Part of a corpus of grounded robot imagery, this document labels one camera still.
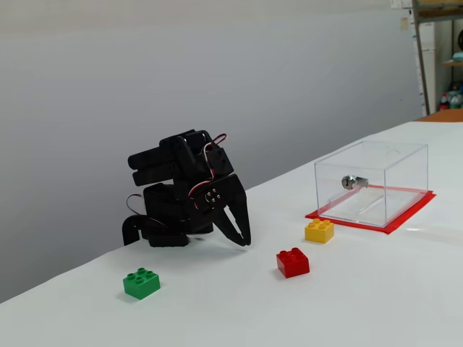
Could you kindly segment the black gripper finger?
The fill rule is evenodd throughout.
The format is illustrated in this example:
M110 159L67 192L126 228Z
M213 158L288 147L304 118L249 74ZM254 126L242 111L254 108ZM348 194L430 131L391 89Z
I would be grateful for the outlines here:
M243 210L237 206L225 206L217 210L213 224L222 232L225 237L239 246L244 246L244 238L240 233L243 223Z
M244 247L251 244L250 222L247 210L247 196L243 188L228 188L226 190L227 206L237 206L243 210L243 223L240 227L240 233L244 238Z

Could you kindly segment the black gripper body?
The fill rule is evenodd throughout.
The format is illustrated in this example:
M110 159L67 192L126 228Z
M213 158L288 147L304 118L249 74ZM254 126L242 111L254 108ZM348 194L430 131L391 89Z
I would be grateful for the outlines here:
M213 221L216 211L227 206L226 190L232 187L243 188L236 174L225 176L195 190L194 219Z

